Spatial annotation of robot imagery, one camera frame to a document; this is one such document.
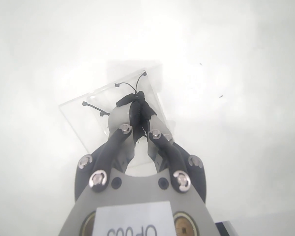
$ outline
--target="clear plastic box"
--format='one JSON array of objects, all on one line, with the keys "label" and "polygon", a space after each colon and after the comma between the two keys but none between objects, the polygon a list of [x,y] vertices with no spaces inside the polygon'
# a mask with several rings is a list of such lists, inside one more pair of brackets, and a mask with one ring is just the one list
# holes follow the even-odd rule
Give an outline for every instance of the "clear plastic box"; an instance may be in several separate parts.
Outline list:
[{"label": "clear plastic box", "polygon": [[[168,126],[157,94],[154,93],[154,89],[149,81],[148,69],[139,70],[59,106],[60,111],[88,153],[92,153],[107,141],[109,135],[108,116],[104,115],[101,117],[98,110],[89,106],[83,106],[82,102],[86,101],[87,103],[110,113],[113,108],[116,107],[117,101],[129,93],[134,93],[133,88],[129,85],[120,84],[119,87],[115,87],[115,83],[127,82],[135,88],[138,78],[144,71],[147,72],[147,75],[140,78],[137,84],[137,91],[144,92],[146,102],[157,113],[160,120]],[[135,163],[131,162],[129,166],[151,162],[151,159],[147,155],[147,143],[144,138],[141,138],[135,147],[135,158]]]}]

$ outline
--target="white background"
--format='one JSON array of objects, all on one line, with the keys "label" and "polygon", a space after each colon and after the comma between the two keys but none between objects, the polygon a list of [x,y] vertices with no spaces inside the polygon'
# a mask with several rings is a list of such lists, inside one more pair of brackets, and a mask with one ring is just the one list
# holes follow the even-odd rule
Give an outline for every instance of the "white background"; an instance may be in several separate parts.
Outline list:
[{"label": "white background", "polygon": [[86,153],[58,105],[128,59],[161,62],[215,221],[295,209],[295,0],[0,0],[2,236],[58,234]]}]

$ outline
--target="black wire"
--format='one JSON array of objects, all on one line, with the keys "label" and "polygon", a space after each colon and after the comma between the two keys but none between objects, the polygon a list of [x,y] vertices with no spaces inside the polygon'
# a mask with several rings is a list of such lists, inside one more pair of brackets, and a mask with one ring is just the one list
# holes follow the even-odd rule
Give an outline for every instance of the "black wire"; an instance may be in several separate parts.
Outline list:
[{"label": "black wire", "polygon": [[133,90],[135,91],[136,94],[138,93],[138,92],[136,91],[136,89],[135,89],[131,84],[129,84],[129,83],[121,82],[121,83],[119,83],[119,84],[127,84],[127,85],[129,85],[129,86],[131,86],[131,87],[133,88]]},{"label": "black wire", "polygon": [[102,109],[99,109],[99,108],[97,108],[96,106],[93,106],[93,105],[91,105],[91,104],[89,104],[89,103],[87,103],[87,102],[82,102],[82,105],[83,105],[83,106],[90,106],[90,107],[92,107],[92,108],[94,108],[94,109],[96,109],[96,110],[102,112],[104,115],[108,115],[108,116],[110,115],[110,113],[107,113],[107,112],[103,111]]},{"label": "black wire", "polygon": [[136,89],[137,89],[137,87],[138,87],[139,80],[140,80],[141,76],[144,75],[144,73],[145,73],[145,72],[143,72],[143,73],[139,76],[138,81],[136,82],[136,85],[135,85],[135,91],[136,91]]}]

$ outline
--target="brass circular part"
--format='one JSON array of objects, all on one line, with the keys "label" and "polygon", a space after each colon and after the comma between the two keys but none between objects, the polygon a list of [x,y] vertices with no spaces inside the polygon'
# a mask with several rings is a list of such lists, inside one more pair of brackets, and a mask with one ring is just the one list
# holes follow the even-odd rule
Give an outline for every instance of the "brass circular part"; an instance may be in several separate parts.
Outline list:
[{"label": "brass circular part", "polygon": [[80,236],[92,236],[96,211],[85,218],[80,229]]},{"label": "brass circular part", "polygon": [[200,236],[194,220],[185,212],[174,215],[174,224],[177,236]]}]

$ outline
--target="white label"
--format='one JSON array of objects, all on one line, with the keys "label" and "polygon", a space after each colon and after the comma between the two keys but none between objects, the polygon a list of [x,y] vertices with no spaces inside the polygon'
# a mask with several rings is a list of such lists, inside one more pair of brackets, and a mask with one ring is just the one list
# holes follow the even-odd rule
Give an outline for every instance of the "white label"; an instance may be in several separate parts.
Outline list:
[{"label": "white label", "polygon": [[170,202],[99,207],[93,236],[176,236]]}]

